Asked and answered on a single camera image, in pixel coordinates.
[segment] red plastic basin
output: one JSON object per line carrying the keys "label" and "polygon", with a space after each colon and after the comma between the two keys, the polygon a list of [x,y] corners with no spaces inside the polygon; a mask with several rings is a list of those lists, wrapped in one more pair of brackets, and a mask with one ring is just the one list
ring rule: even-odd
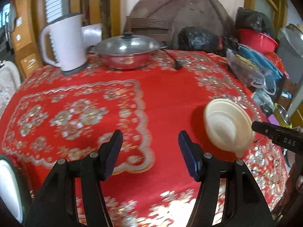
{"label": "red plastic basin", "polygon": [[274,52],[275,48],[278,47],[275,40],[263,33],[257,33],[249,29],[239,29],[237,34],[239,43],[247,45],[262,54]]}

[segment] screw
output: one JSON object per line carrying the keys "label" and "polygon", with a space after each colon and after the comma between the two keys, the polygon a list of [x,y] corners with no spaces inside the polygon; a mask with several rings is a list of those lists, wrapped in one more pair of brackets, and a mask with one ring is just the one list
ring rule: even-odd
{"label": "screw", "polygon": [[204,153],[203,156],[207,159],[210,159],[212,157],[211,153]]}
{"label": "screw", "polygon": [[241,159],[237,159],[236,162],[237,162],[237,164],[240,165],[240,166],[242,166],[242,165],[244,164],[244,161],[241,160]]}
{"label": "screw", "polygon": [[91,157],[91,158],[96,158],[97,156],[98,156],[97,152],[92,152],[89,154],[89,157]]}
{"label": "screw", "polygon": [[64,158],[58,159],[58,164],[59,165],[62,165],[64,163],[65,163],[65,159]]}

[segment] lid knob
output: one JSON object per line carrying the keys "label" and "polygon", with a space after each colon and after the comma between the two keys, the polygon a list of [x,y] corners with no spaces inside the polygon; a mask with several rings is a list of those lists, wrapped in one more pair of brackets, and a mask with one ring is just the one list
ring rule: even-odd
{"label": "lid knob", "polygon": [[126,31],[122,37],[122,39],[130,39],[130,38],[133,38],[133,32],[131,31]]}

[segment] table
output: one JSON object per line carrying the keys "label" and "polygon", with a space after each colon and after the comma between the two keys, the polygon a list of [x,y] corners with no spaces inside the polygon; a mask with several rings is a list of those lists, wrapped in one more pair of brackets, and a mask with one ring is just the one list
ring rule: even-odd
{"label": "table", "polygon": [[[224,58],[169,53],[185,61],[180,71],[163,51],[135,71],[110,71],[89,55],[90,64],[80,73],[62,76],[59,69],[45,66],[24,81],[0,120],[0,141],[3,153],[22,162],[34,193],[59,158],[83,158],[120,129],[123,145],[113,176],[102,182],[113,224],[186,225],[200,184],[187,172],[178,133],[186,130],[205,152],[234,161],[233,153],[217,149],[207,138],[203,111],[208,102],[230,99],[253,121],[266,119],[228,72]],[[252,144],[243,160],[273,209],[287,179],[280,148],[263,139]],[[221,219],[224,193],[222,180],[214,222]],[[79,180],[76,195],[79,219],[85,223]]]}

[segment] white plastic chair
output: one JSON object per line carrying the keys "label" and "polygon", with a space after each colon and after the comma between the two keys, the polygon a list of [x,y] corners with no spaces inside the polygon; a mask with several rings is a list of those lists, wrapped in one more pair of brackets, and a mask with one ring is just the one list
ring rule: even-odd
{"label": "white plastic chair", "polygon": [[0,117],[21,85],[18,68],[11,61],[0,63]]}

